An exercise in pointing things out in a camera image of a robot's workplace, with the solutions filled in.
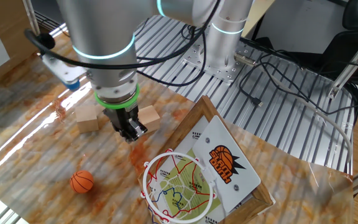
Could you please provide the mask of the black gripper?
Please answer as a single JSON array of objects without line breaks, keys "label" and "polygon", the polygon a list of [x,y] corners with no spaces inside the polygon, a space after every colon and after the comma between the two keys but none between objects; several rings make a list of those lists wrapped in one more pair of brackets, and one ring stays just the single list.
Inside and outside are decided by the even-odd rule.
[{"label": "black gripper", "polygon": [[139,121],[138,112],[137,104],[116,110],[109,108],[103,110],[104,115],[112,122],[113,129],[125,139],[126,143],[138,140],[148,131]]}]

